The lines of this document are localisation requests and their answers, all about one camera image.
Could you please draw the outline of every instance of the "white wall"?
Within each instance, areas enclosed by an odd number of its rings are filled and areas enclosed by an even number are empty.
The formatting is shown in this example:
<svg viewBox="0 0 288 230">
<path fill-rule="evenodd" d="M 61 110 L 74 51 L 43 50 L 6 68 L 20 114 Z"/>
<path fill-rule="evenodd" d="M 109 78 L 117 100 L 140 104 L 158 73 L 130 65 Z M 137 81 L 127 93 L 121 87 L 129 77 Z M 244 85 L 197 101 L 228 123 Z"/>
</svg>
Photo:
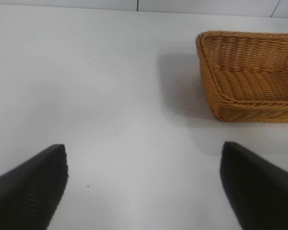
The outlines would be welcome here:
<svg viewBox="0 0 288 230">
<path fill-rule="evenodd" d="M 138 0 L 0 0 L 0 4 L 137 9 Z M 139 0 L 139 11 L 288 18 L 288 0 Z"/>
<path fill-rule="evenodd" d="M 0 4 L 136 11 L 137 0 L 0 0 Z"/>
<path fill-rule="evenodd" d="M 281 0 L 273 17 L 288 18 L 288 0 Z"/>
<path fill-rule="evenodd" d="M 270 17 L 278 0 L 140 0 L 140 11 Z"/>
</svg>

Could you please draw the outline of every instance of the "basket rim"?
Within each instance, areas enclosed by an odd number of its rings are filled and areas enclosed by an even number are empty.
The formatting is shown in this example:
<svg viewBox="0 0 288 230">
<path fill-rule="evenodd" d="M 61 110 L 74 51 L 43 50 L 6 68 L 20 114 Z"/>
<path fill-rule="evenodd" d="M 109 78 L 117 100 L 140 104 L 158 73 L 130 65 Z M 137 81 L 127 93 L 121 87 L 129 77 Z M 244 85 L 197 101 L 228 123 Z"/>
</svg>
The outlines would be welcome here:
<svg viewBox="0 0 288 230">
<path fill-rule="evenodd" d="M 206 65 L 208 66 L 209 74 L 211 76 L 211 79 L 213 81 L 213 87 L 215 88 L 218 96 L 220 97 L 221 101 L 220 103 L 224 105 L 235 105 L 239 106 L 240 108 L 250 108 L 250 107 L 256 107 L 258 105 L 264 106 L 266 108 L 275 107 L 276 105 L 281 106 L 282 108 L 288 108 L 288 101 L 285 100 L 276 100 L 276 101 L 265 101 L 265 100 L 237 100 L 231 97 L 228 97 L 224 95 L 219 87 L 219 85 L 216 82 L 215 75 L 212 73 L 211 63 L 209 58 L 207 58 L 207 54 L 205 52 L 205 45 L 203 44 L 203 41 L 207 37 L 212 36 L 222 36 L 222 37 L 240 37 L 240 38 L 262 38 L 262 39 L 288 39 L 288 33 L 261 33 L 261 32 L 236 32 L 236 31 L 206 31 L 198 34 L 196 37 L 196 47 L 198 51 L 198 56 L 200 61 L 204 61 Z"/>
</svg>

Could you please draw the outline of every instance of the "white surface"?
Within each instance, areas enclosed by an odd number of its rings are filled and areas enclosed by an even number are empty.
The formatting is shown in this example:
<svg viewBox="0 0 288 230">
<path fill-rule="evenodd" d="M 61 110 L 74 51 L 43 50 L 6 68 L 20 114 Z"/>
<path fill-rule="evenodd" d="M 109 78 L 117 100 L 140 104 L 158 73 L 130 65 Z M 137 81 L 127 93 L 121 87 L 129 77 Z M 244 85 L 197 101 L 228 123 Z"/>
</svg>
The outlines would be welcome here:
<svg viewBox="0 0 288 230">
<path fill-rule="evenodd" d="M 0 4 L 136 11 L 137 0 L 0 0 Z"/>
<path fill-rule="evenodd" d="M 206 30 L 288 32 L 288 19 L 0 5 L 0 174 L 66 145 L 49 230 L 238 230 L 223 142 L 288 170 L 288 124 L 211 115 L 194 45 Z"/>
<path fill-rule="evenodd" d="M 288 18 L 288 0 L 281 0 L 275 13 L 273 14 L 275 18 Z"/>
<path fill-rule="evenodd" d="M 140 0 L 140 11 L 270 17 L 278 0 Z"/>
</svg>

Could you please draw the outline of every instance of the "brown wicker basket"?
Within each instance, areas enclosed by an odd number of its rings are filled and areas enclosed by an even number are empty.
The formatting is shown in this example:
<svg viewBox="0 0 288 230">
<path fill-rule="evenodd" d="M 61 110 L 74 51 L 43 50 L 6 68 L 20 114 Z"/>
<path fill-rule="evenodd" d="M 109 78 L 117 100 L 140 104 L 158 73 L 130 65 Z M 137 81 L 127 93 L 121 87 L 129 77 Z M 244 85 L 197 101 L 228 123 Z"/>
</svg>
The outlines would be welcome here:
<svg viewBox="0 0 288 230">
<path fill-rule="evenodd" d="M 217 119 L 288 123 L 288 34 L 211 31 L 196 46 Z"/>
</svg>

